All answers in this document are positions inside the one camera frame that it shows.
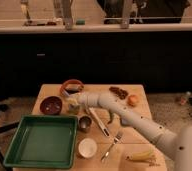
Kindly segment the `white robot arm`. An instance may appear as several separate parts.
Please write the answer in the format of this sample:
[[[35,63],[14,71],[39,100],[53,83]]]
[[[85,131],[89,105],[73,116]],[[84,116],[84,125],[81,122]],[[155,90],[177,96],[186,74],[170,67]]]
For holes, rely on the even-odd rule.
[[[173,160],[174,171],[192,171],[192,126],[182,128],[178,134],[173,133],[126,107],[110,92],[75,93],[71,98],[80,105],[102,108],[117,114],[159,151]]]

